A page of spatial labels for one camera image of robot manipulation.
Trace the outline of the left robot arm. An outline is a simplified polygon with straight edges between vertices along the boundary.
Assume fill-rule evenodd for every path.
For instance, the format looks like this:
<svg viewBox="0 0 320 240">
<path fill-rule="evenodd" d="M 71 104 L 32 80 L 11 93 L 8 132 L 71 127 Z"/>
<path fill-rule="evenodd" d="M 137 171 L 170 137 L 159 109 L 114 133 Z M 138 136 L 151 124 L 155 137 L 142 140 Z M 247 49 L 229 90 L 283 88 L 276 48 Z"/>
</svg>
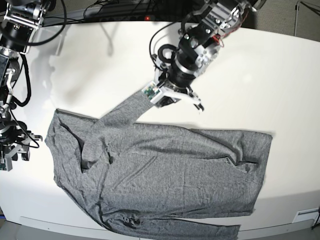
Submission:
<svg viewBox="0 0 320 240">
<path fill-rule="evenodd" d="M 192 82 L 204 74 L 223 46 L 223 38 L 238 30 L 244 13 L 255 10 L 249 0 L 207 0 L 180 22 L 177 45 L 164 44 L 150 58 L 154 79 L 142 93 L 158 108 L 187 101 L 204 111 Z"/>
</svg>

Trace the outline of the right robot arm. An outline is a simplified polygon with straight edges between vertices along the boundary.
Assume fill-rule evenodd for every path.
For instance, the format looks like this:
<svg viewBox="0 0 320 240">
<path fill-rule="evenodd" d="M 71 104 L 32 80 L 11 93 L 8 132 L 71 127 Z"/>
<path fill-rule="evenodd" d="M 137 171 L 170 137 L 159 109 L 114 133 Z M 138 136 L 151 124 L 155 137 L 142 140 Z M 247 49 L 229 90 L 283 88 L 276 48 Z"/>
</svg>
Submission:
<svg viewBox="0 0 320 240">
<path fill-rule="evenodd" d="M 29 46 L 19 45 L 17 40 L 28 42 L 42 26 L 45 14 L 56 6 L 54 0 L 8 0 L 7 8 L 0 26 L 14 40 L 0 36 L 0 169 L 10 171 L 12 162 L 19 157 L 30 159 L 32 143 L 38 148 L 42 136 L 33 134 L 27 125 L 16 120 L 12 111 L 24 107 L 31 98 L 31 80 L 26 53 Z M 20 74 L 26 77 L 27 95 L 24 101 L 14 97 L 14 86 Z"/>
</svg>

